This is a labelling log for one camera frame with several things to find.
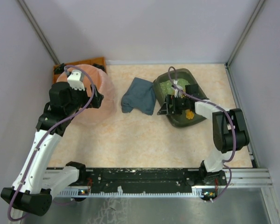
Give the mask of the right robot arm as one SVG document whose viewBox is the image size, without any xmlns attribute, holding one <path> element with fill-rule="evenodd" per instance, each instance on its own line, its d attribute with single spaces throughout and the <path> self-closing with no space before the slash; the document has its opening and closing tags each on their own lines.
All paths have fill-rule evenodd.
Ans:
<svg viewBox="0 0 280 224">
<path fill-rule="evenodd" d="M 227 162 L 233 160 L 235 153 L 247 146 L 250 137 L 241 109 L 225 109 L 199 93 L 197 84 L 188 84 L 185 90 L 172 84 L 174 94 L 165 97 L 158 115 L 181 115 L 192 113 L 212 122 L 215 148 L 207 159 L 201 162 L 200 179 L 205 184 L 214 183 Z"/>
</svg>

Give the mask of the dark green litter box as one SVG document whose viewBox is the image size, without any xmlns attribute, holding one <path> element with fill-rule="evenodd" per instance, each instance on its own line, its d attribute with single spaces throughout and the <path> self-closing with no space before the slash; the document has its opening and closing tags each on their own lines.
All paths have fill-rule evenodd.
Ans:
<svg viewBox="0 0 280 224">
<path fill-rule="evenodd" d="M 207 99 L 188 69 L 170 71 L 153 81 L 153 90 L 161 106 L 157 115 L 166 115 L 171 125 L 178 128 L 192 126 L 206 120 L 203 116 L 194 113 L 194 104 L 190 102 L 190 98 L 175 87 L 196 98 Z"/>
</svg>

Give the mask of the yellow litter scoop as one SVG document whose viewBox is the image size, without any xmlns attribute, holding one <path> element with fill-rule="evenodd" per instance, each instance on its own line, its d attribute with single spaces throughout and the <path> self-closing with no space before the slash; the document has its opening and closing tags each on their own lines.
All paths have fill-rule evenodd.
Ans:
<svg viewBox="0 0 280 224">
<path fill-rule="evenodd" d="M 194 116 L 195 116 L 194 112 L 192 112 L 192 111 L 189 110 L 189 109 L 187 109 L 187 110 L 185 111 L 185 114 L 186 114 L 186 119 L 189 119 L 189 120 L 193 119 Z"/>
</svg>

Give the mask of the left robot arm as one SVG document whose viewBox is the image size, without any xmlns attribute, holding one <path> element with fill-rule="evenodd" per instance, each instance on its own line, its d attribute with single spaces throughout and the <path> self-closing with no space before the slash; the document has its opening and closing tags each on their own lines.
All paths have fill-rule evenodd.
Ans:
<svg viewBox="0 0 280 224">
<path fill-rule="evenodd" d="M 104 96 L 91 84 L 91 96 L 82 82 L 57 82 L 49 90 L 49 102 L 39 117 L 33 145 L 18 175 L 9 188 L 3 188 L 0 197 L 9 204 L 9 221 L 20 221 L 12 217 L 12 209 L 26 214 L 43 216 L 53 199 L 67 186 L 86 180 L 86 166 L 70 161 L 51 180 L 44 174 L 51 156 L 71 121 L 83 110 L 98 109 Z"/>
</svg>

